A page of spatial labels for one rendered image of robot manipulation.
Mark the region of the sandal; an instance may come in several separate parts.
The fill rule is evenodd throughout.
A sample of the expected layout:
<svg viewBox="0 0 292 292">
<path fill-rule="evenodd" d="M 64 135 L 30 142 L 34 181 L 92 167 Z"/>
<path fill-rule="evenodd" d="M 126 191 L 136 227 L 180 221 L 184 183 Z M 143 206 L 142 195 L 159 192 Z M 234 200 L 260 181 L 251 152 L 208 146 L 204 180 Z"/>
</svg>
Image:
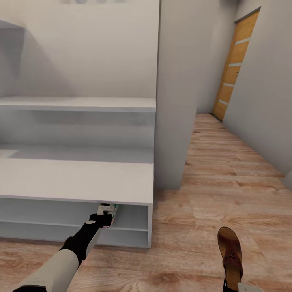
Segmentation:
<svg viewBox="0 0 292 292">
<path fill-rule="evenodd" d="M 239 291 L 238 283 L 243 276 L 242 251 L 239 239 L 229 227 L 221 227 L 217 235 L 219 249 L 223 258 L 228 288 Z"/>
</svg>

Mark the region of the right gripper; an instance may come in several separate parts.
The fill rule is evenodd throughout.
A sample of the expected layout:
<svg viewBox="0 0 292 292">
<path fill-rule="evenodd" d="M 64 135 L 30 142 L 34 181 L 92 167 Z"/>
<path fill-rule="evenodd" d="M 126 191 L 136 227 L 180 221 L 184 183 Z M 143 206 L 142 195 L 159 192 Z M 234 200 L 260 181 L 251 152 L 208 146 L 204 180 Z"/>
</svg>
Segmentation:
<svg viewBox="0 0 292 292">
<path fill-rule="evenodd" d="M 227 281 L 224 280 L 223 292 L 238 292 L 238 291 L 228 288 Z"/>
</svg>

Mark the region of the gym shoe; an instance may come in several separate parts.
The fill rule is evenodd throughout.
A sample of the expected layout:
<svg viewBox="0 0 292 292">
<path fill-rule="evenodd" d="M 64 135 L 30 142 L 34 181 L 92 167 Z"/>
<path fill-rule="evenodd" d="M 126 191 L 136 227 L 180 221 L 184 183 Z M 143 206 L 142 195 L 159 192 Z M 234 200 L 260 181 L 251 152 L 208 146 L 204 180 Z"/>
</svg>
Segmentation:
<svg viewBox="0 0 292 292">
<path fill-rule="evenodd" d="M 116 212 L 117 212 L 117 209 L 119 207 L 119 204 L 104 204 L 104 203 L 100 203 L 99 204 L 100 206 L 114 206 L 116 208 L 116 210 L 114 212 L 104 212 L 104 214 L 112 214 L 112 221 L 111 221 L 111 225 L 113 224 L 114 222 L 114 219 L 115 219 L 115 216 L 116 216 Z M 103 228 L 108 228 L 110 226 L 103 226 Z"/>
</svg>

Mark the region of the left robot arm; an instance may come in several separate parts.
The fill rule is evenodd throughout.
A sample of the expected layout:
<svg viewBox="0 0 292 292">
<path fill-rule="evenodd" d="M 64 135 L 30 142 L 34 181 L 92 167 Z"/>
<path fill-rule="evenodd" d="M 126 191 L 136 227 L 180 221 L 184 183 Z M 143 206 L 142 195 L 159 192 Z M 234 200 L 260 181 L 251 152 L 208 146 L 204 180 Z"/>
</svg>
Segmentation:
<svg viewBox="0 0 292 292">
<path fill-rule="evenodd" d="M 63 247 L 41 268 L 18 284 L 11 292 L 66 292 L 69 284 L 100 237 L 103 226 L 111 226 L 114 206 L 99 206 L 81 230 L 70 236 Z"/>
</svg>

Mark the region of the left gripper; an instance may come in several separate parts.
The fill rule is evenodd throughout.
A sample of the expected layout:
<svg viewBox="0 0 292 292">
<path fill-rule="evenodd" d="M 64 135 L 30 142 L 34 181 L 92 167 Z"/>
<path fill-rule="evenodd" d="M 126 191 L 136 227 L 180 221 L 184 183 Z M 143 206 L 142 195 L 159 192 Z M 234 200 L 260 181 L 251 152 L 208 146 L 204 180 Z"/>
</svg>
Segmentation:
<svg viewBox="0 0 292 292">
<path fill-rule="evenodd" d="M 102 227 L 103 226 L 111 226 L 111 221 L 112 221 L 112 214 L 104 214 L 104 215 L 97 215 L 97 214 L 92 214 L 90 216 L 91 219 L 96 219 L 99 218 L 102 221 Z"/>
</svg>

